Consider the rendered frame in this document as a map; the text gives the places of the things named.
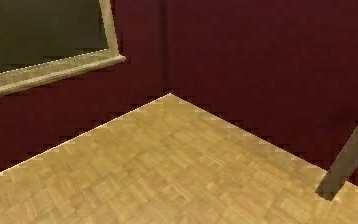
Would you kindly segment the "brown wooden furniture leg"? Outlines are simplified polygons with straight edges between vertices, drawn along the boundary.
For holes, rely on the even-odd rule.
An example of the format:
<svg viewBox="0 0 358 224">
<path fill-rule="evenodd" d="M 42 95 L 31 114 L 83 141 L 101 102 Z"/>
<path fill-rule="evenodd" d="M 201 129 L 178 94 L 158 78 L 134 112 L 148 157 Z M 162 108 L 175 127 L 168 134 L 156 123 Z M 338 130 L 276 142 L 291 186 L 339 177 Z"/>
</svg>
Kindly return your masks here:
<svg viewBox="0 0 358 224">
<path fill-rule="evenodd" d="M 333 200 L 357 168 L 358 125 L 320 181 L 315 192 L 325 200 Z"/>
</svg>

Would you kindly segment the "beige framed window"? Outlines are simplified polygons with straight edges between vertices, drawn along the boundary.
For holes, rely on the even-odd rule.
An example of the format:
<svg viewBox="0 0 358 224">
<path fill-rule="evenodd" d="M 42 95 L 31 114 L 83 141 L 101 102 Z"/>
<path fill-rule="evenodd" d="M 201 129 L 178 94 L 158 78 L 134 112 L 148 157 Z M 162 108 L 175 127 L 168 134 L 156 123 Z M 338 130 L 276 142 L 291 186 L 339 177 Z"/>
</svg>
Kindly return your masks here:
<svg viewBox="0 0 358 224">
<path fill-rule="evenodd" d="M 0 97 L 125 60 L 111 0 L 0 0 Z"/>
</svg>

